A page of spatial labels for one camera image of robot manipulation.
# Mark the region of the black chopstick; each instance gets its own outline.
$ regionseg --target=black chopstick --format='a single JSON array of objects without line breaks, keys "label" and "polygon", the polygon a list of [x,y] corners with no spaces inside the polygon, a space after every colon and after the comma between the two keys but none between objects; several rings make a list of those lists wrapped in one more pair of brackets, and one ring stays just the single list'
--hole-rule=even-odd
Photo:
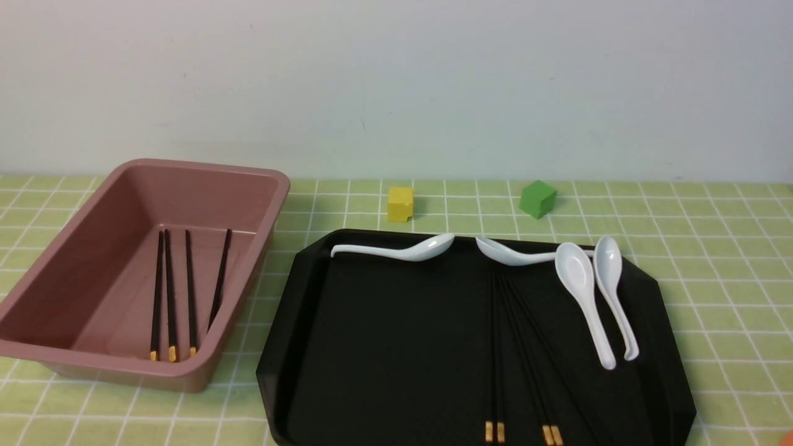
[{"label": "black chopstick", "polygon": [[542,330],[539,321],[529,308],[529,304],[527,303],[526,299],[523,298],[521,292],[515,287],[515,284],[512,283],[511,280],[504,278],[504,284],[509,290],[511,290],[515,300],[519,303],[518,307],[523,311],[523,315],[529,321],[529,326],[532,328],[535,336],[540,341],[540,345],[545,350],[545,354],[550,359],[551,365],[553,366],[556,374],[561,378],[562,383],[567,388],[568,394],[576,403],[575,408],[581,415],[581,419],[584,420],[584,423],[586,424],[589,432],[592,434],[592,438],[596,441],[596,444],[617,444],[617,440],[615,440],[608,431],[599,429],[599,427],[603,425],[603,422],[599,420],[600,416],[597,407],[592,405],[587,399],[577,398],[577,396],[580,394],[578,389],[580,389],[582,386],[578,381],[576,372],[564,367],[562,361],[554,355],[552,343]]},{"label": "black chopstick", "polygon": [[496,284],[490,277],[490,295],[488,295],[488,377],[485,389],[485,443],[492,444],[496,438],[493,422],[496,420]]},{"label": "black chopstick", "polygon": [[531,401],[534,403],[534,410],[540,418],[540,431],[542,438],[545,440],[546,446],[561,446],[563,445],[561,442],[561,433],[559,432],[558,426],[551,423],[548,410],[549,405],[547,406],[543,401],[544,398],[542,396],[542,386],[540,384],[538,372],[534,369],[534,367],[532,367],[531,364],[534,360],[534,353],[528,344],[524,342],[523,334],[521,333],[520,325],[515,314],[515,303],[512,301],[512,298],[514,298],[515,295],[513,295],[512,290],[508,288],[508,285],[505,283],[505,279],[499,277],[498,282],[500,284],[500,289],[503,292],[504,306],[507,310],[507,319],[510,328],[512,329],[512,335],[515,337],[519,347],[519,356],[524,378],[526,379],[527,385],[529,386],[529,391],[532,393]]},{"label": "black chopstick", "polygon": [[220,309],[220,301],[223,298],[223,282],[226,279],[226,260],[228,259],[228,248],[232,244],[232,231],[226,229],[226,241],[223,243],[223,255],[220,258],[220,270],[217,272],[217,282],[215,282],[215,297],[212,300],[212,310],[209,312],[209,327],[212,327],[217,310]]},{"label": "black chopstick", "polygon": [[498,295],[493,296],[493,329],[494,333],[494,351],[495,351],[495,361],[494,364],[494,374],[495,379],[494,382],[496,384],[494,391],[495,393],[495,400],[496,400],[496,442],[498,444],[505,444],[507,442],[506,439],[506,413],[504,413],[504,351],[502,343],[504,340],[502,339],[501,335],[501,316],[499,311],[499,298]]},{"label": "black chopstick", "polygon": [[190,329],[190,356],[198,351],[196,328],[196,291],[193,283],[193,240],[190,231],[185,229],[185,253],[187,254],[187,317]]},{"label": "black chopstick", "polygon": [[179,361],[176,331],[176,301],[174,292],[174,265],[170,259],[170,231],[165,230],[165,291],[168,307],[168,362]]},{"label": "black chopstick", "polygon": [[163,307],[163,231],[157,236],[157,271],[154,275],[154,302],[151,307],[151,348],[149,359],[159,361],[159,319]]}]

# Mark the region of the black serving tray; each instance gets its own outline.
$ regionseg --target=black serving tray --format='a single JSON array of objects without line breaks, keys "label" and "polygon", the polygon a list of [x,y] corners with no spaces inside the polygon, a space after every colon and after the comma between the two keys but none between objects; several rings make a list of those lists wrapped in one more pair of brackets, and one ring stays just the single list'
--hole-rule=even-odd
[{"label": "black serving tray", "polygon": [[[624,260],[619,297],[641,351],[632,362],[622,359],[619,328],[598,294],[618,358],[606,371],[553,262],[506,267],[470,237],[420,263],[330,257],[335,244],[406,248],[427,237],[342,229],[297,254],[256,370],[278,444],[482,445],[492,273],[515,284],[551,347],[551,356],[537,354],[532,364],[565,444],[685,444],[696,410],[653,278]],[[529,253],[557,247],[502,243]],[[516,343],[506,339],[503,349],[507,444],[542,445]]]}]

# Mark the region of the yellow cube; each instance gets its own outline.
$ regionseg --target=yellow cube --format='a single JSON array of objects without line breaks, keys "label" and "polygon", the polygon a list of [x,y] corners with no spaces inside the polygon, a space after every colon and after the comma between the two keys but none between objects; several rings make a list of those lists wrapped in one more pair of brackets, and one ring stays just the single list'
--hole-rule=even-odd
[{"label": "yellow cube", "polygon": [[405,223],[413,217],[413,188],[389,189],[389,221]]}]

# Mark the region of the green cube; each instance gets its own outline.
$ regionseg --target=green cube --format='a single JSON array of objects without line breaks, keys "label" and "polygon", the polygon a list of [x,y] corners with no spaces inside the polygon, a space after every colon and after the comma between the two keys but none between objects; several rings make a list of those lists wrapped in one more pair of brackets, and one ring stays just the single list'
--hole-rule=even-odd
[{"label": "green cube", "polygon": [[520,209],[534,218],[541,218],[554,208],[556,189],[540,180],[523,188]]}]

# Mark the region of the white ceramic spoon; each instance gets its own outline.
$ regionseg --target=white ceramic spoon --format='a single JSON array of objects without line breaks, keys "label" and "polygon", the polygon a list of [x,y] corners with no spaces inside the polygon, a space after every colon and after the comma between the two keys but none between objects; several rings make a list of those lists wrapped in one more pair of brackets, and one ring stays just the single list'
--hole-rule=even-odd
[{"label": "white ceramic spoon", "polygon": [[[503,244],[484,237],[477,237],[477,246],[482,254],[503,263],[509,267],[522,267],[540,262],[550,262],[556,259],[556,252],[543,252],[542,254],[523,254]],[[594,251],[584,251],[588,256],[594,256]]]},{"label": "white ceramic spoon", "polygon": [[598,240],[595,246],[595,281],[600,292],[611,307],[611,312],[617,320],[619,331],[623,332],[625,342],[625,359],[631,361],[639,356],[639,345],[636,342],[634,330],[630,327],[628,316],[625,315],[623,305],[617,297],[619,276],[623,273],[623,257],[619,253],[617,240],[605,236]]},{"label": "white ceramic spoon", "polygon": [[445,233],[430,237],[405,249],[375,248],[374,246],[361,246],[359,244],[337,244],[331,250],[331,257],[335,256],[338,252],[355,252],[358,254],[369,254],[371,256],[405,260],[407,262],[422,262],[435,256],[440,256],[446,252],[453,241],[454,234]]},{"label": "white ceramic spoon", "polygon": [[581,311],[589,326],[592,334],[592,342],[595,343],[600,364],[607,370],[613,370],[617,365],[614,352],[603,330],[600,316],[597,313],[595,304],[595,275],[592,272],[592,264],[584,254],[584,250],[577,244],[563,243],[556,250],[556,272],[562,284],[578,302]]}]

